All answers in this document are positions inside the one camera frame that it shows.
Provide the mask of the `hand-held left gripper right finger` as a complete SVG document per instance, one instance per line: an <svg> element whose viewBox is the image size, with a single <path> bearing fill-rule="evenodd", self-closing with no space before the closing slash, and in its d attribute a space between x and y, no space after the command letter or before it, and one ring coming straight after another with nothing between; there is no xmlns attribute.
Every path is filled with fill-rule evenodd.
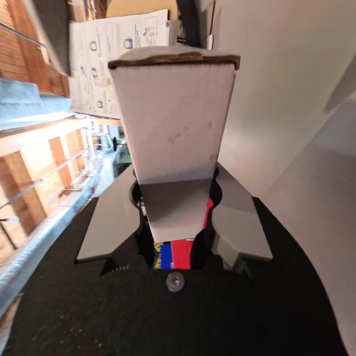
<svg viewBox="0 0 356 356"><path fill-rule="evenodd" d="M221 188L220 203L213 209L215 231L212 251L228 267L241 258L270 262L273 259L252 195L220 163L216 182Z"/></svg>

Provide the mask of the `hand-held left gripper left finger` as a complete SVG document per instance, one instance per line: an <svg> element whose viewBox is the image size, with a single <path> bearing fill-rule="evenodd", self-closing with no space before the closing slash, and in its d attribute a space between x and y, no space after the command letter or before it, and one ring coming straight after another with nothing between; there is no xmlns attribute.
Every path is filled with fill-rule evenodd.
<svg viewBox="0 0 356 356"><path fill-rule="evenodd" d="M139 252L136 236L142 231L144 216L135 201L137 190L131 164L99 195L79 249L79 262L106 258L127 262Z"/></svg>

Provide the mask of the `white cardboard box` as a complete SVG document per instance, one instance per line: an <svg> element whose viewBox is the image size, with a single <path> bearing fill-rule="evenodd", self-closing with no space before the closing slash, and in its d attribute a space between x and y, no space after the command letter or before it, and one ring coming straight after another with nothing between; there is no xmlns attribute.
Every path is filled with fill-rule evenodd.
<svg viewBox="0 0 356 356"><path fill-rule="evenodd" d="M136 48L108 62L156 243L203 229L240 61L177 45Z"/></svg>

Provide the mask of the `blue and red printed box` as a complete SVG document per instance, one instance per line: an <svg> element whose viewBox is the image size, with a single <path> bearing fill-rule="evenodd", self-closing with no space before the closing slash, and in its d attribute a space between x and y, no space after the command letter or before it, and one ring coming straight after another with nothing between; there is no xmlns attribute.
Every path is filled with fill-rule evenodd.
<svg viewBox="0 0 356 356"><path fill-rule="evenodd" d="M182 239L165 243L154 243L154 269L203 269L208 258L213 254L210 250L208 222L210 210L214 203L209 197L203 229L193 239Z"/></svg>

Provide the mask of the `white instruction sheet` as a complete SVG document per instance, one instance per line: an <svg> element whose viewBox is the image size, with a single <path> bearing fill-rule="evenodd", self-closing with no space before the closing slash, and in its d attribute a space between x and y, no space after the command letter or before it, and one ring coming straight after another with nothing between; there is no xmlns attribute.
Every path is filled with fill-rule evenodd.
<svg viewBox="0 0 356 356"><path fill-rule="evenodd" d="M168 14L168 9L164 9L70 23L70 109L75 113L121 119L108 63L135 48L168 46Z"/></svg>

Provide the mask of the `beige wooden board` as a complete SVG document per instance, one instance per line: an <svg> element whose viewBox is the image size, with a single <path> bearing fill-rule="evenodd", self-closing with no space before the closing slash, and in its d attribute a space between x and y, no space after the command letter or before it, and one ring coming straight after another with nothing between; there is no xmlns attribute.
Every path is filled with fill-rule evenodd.
<svg viewBox="0 0 356 356"><path fill-rule="evenodd" d="M175 0L113 0L109 3L106 18L142 15L168 10L168 19L177 20L179 10Z"/></svg>

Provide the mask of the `silver ribbed air duct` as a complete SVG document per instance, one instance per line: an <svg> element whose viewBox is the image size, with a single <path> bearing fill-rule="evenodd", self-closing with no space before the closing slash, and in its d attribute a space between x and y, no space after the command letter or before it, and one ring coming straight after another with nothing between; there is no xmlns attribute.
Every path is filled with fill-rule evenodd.
<svg viewBox="0 0 356 356"><path fill-rule="evenodd" d="M77 219L81 211L93 197L94 185L99 182L95 175L84 183L82 190L70 193L49 217L33 230L29 238L20 246L0 268L0 315L20 294L21 290L33 274L44 255L60 234Z"/></svg>

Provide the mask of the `black curved post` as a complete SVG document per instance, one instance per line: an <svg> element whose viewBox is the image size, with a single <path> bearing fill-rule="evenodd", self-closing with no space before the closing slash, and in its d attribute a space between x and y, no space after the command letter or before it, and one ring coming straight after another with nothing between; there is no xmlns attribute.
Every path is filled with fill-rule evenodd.
<svg viewBox="0 0 356 356"><path fill-rule="evenodd" d="M190 47L202 48L197 1L176 0L179 18L177 41Z"/></svg>

